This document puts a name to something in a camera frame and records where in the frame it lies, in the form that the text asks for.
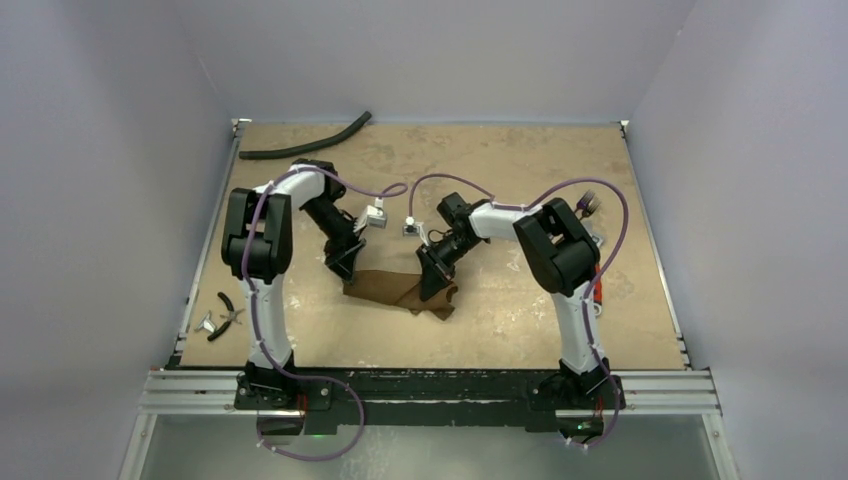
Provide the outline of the brown fabric napkin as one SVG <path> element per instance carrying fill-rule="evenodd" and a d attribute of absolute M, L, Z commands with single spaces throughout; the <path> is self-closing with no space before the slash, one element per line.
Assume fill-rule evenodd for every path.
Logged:
<path fill-rule="evenodd" d="M 419 274 L 385 270 L 360 270 L 351 283 L 343 284 L 346 296 L 405 309 L 413 315 L 430 312 L 442 321 L 455 311 L 452 299 L 458 291 L 459 287 L 450 283 L 432 298 L 422 300 Z"/>

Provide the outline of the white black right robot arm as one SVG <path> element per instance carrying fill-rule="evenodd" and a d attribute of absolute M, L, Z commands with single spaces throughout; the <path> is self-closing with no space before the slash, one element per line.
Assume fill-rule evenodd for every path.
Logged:
<path fill-rule="evenodd" d="M 560 335 L 559 369 L 537 390 L 576 407 L 603 395 L 618 399 L 620 388 L 600 344 L 593 306 L 600 251 L 569 205 L 554 198 L 520 209 L 484 200 L 468 203 L 452 193 L 437 211 L 449 229 L 438 241 L 424 240 L 416 251 L 420 298 L 445 290 L 458 261 L 478 244 L 517 242 L 533 279 L 551 296 Z"/>

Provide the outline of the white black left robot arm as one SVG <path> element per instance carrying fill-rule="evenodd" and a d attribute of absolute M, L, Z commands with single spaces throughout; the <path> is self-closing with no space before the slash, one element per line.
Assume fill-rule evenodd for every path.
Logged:
<path fill-rule="evenodd" d="M 303 391 L 293 369 L 283 305 L 294 253 L 293 214 L 303 210 L 317 225 L 326 237 L 327 268 L 350 283 L 366 242 L 355 230 L 354 217 L 335 204 L 346 191 L 333 163 L 299 159 L 278 183 L 229 193 L 221 257 L 244 293 L 253 341 L 240 387 L 272 408 L 289 407 Z"/>

